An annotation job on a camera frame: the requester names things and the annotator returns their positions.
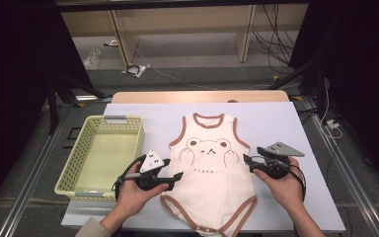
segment person's right hand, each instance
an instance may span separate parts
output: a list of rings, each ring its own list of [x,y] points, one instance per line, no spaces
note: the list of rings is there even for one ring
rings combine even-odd
[[[299,167],[296,159],[289,157],[289,160],[291,165]],[[297,168],[290,167],[290,170],[302,179],[301,173]],[[273,197],[282,207],[288,208],[291,205],[303,204],[301,186],[291,174],[287,174],[279,180],[271,178],[265,172],[258,169],[254,169],[254,174],[268,185]]]

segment white baby bodysuit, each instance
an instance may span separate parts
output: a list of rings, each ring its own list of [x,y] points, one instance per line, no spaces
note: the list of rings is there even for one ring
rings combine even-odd
[[[238,137],[236,121],[223,114],[187,115],[170,143],[169,176],[184,175],[161,195],[162,204],[202,236],[236,236],[257,201],[243,160],[250,147]]]

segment dark background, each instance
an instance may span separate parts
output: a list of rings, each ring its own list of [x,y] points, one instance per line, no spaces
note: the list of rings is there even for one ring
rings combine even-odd
[[[49,78],[58,80],[62,73],[91,85],[54,2],[30,2],[0,1],[0,186],[35,128]],[[310,3],[291,66],[300,67],[322,49],[331,20],[345,2]],[[353,3],[348,20],[323,45],[319,63],[342,116],[379,169],[379,1],[347,2]],[[38,4],[46,7],[38,9]],[[314,87],[316,80],[309,83]]]

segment bear ear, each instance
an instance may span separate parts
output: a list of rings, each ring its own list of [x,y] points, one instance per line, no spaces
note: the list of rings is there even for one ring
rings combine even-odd
[[[218,139],[218,140],[216,140],[216,142],[219,143],[221,147],[229,147],[230,148],[230,142],[226,139]]]
[[[201,140],[199,138],[196,138],[196,137],[192,137],[190,139],[187,140],[187,147],[190,147],[190,146],[195,146],[197,145]]]

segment bear face print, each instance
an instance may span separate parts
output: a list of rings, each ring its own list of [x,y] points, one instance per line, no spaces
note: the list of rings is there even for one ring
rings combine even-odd
[[[180,161],[187,166],[221,170],[238,164],[239,157],[231,150],[231,143],[227,139],[212,141],[192,137],[187,140],[187,148],[181,151]]]

